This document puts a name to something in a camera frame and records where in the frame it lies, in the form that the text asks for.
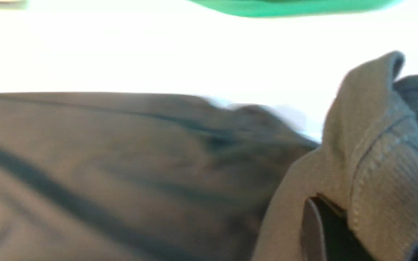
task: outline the green lid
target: green lid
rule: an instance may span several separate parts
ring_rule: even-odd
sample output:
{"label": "green lid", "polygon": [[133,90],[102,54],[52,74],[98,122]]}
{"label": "green lid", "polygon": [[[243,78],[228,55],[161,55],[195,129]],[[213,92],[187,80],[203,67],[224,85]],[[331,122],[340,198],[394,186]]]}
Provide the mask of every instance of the green lid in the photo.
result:
{"label": "green lid", "polygon": [[353,13],[393,5],[399,0],[192,0],[199,5],[245,17]]}

